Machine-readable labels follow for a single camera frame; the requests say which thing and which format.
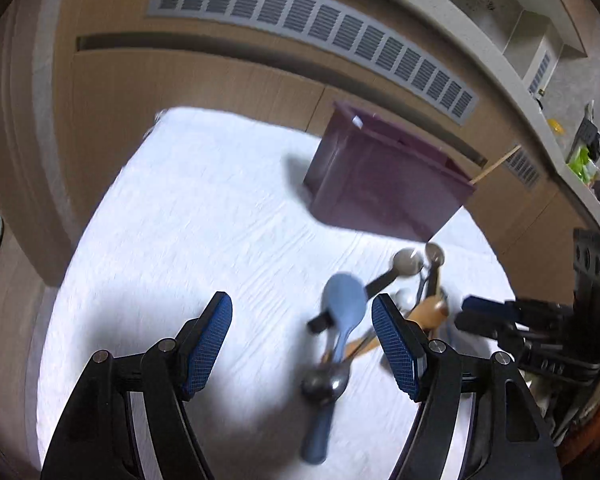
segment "air vent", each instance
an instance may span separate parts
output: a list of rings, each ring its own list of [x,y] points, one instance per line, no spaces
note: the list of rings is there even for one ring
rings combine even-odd
[[[544,57],[542,58],[542,61],[540,62],[540,66],[538,67],[538,71],[536,72],[536,76],[534,77],[534,80],[531,82],[531,85],[529,86],[529,92],[531,95],[535,95],[536,92],[538,91],[538,87],[540,86],[540,82],[542,81],[542,78],[544,77],[544,73],[546,72],[546,69],[549,67],[550,61],[551,61],[551,57],[549,56],[549,53],[545,52]]]
[[[524,148],[520,148],[511,155],[506,160],[505,165],[529,189],[531,189],[538,181],[538,178],[540,178],[538,169],[533,164]]]
[[[150,0],[147,13],[259,28],[312,44],[390,79],[458,124],[478,102],[477,95],[433,56],[334,0]],[[548,64],[542,60],[537,85]]]

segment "table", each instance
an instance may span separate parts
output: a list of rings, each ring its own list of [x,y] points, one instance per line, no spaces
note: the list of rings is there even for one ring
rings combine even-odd
[[[216,479],[388,478],[416,405],[380,365],[356,360],[336,406],[329,456],[302,463],[311,411],[300,377],[319,359],[325,335],[305,323],[335,272],[369,282],[400,248],[421,244],[320,224],[308,212],[304,173],[319,139],[304,132],[196,108],[163,113],[112,184],[82,236],[58,292],[38,381],[41,461],[64,404],[90,356],[143,352],[175,336],[216,290],[234,318],[206,388],[187,405]],[[435,236],[446,253],[442,285],[453,308],[469,293],[513,298],[506,275],[463,208]],[[409,286],[398,280],[387,291]],[[370,326],[370,312],[352,334]],[[461,351],[494,345],[443,337]],[[136,436],[146,478],[160,478],[141,394]],[[462,401],[444,478],[456,478],[469,404]]]

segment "blue handle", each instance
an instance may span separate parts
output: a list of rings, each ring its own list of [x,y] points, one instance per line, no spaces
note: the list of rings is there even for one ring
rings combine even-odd
[[[336,403],[330,402],[318,408],[311,427],[302,441],[300,456],[305,462],[318,465],[327,458],[327,446],[331,433],[331,421]]]

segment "silver bolt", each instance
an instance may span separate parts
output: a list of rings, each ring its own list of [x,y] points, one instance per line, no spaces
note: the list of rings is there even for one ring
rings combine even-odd
[[[440,339],[432,339],[429,341],[429,350],[436,354],[442,354],[446,350],[446,345]]]
[[[93,359],[95,363],[103,363],[107,360],[107,357],[109,357],[109,352],[106,350],[98,350],[91,356],[91,359]]]
[[[508,365],[511,362],[511,356],[505,352],[496,352],[496,361],[501,365]]]
[[[162,339],[158,343],[158,350],[160,352],[170,352],[174,348],[176,348],[176,340],[175,339],[171,339],[171,338]]]

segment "black spoon handle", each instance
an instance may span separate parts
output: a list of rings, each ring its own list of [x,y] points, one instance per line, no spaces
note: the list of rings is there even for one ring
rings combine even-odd
[[[327,458],[327,446],[331,433],[331,421],[336,403],[330,402],[318,408],[311,427],[302,441],[300,456],[305,462],[318,465]]]
[[[376,279],[374,279],[371,283],[369,283],[365,287],[366,296],[369,299],[371,299],[376,294],[380,294],[380,292],[382,292],[389,285],[391,285],[398,276],[399,276],[398,271],[392,267],[384,274],[381,274],[380,276],[378,276]]]

